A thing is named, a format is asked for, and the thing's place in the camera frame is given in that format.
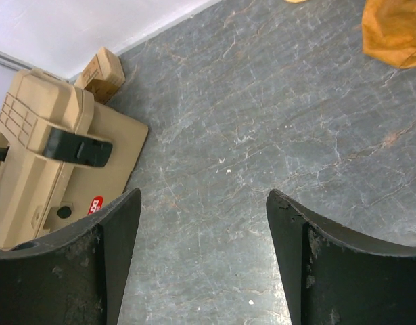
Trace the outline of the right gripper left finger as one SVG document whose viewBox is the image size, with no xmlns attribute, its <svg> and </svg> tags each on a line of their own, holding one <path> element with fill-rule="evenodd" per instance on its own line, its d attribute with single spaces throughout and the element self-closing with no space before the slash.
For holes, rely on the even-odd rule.
<svg viewBox="0 0 416 325">
<path fill-rule="evenodd" d="M 0 250 L 0 324 L 116 324 L 141 214 L 133 189 L 36 240 Z"/>
</svg>

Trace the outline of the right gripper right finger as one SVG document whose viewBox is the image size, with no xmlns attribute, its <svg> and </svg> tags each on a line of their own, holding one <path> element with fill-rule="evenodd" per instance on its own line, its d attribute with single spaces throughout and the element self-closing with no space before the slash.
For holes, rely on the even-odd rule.
<svg viewBox="0 0 416 325">
<path fill-rule="evenodd" d="M 416 324 L 416 247 L 352 230 L 279 190 L 266 208 L 293 324 Z"/>
</svg>

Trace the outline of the tan plastic tool box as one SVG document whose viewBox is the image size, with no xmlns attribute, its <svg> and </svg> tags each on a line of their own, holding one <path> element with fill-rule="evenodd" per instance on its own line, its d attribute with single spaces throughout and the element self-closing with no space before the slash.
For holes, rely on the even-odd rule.
<svg viewBox="0 0 416 325">
<path fill-rule="evenodd" d="M 118 198 L 149 128 L 43 70 L 21 70 L 0 111 L 0 250 Z"/>
</svg>

